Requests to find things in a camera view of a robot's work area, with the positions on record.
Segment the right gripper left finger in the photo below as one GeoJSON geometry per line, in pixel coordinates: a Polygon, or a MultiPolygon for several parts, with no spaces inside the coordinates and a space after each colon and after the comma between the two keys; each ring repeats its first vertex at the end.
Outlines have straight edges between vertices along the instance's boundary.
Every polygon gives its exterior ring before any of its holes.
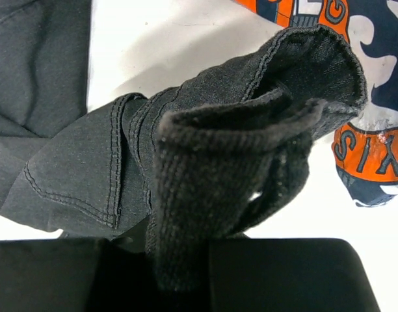
{"type": "Polygon", "coordinates": [[[105,239],[0,241],[0,311],[142,311],[143,273],[105,239]]]}

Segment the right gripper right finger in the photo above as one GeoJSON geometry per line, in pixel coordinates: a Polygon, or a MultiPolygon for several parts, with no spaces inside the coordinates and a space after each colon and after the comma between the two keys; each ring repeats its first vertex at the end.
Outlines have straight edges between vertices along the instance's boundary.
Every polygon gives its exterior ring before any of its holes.
{"type": "Polygon", "coordinates": [[[211,311],[379,311],[341,239],[229,239],[209,247],[211,311]]]}

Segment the black trousers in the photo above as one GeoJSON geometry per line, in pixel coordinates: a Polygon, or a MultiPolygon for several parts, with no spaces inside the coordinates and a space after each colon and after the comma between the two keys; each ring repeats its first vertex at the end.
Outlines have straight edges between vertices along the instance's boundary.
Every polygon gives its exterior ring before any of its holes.
{"type": "Polygon", "coordinates": [[[90,1],[0,1],[0,215],[116,237],[149,220],[157,286],[205,280],[208,240],[246,231],[308,177],[314,140],[363,109],[359,60],[324,25],[152,97],[86,109],[90,1]]]}

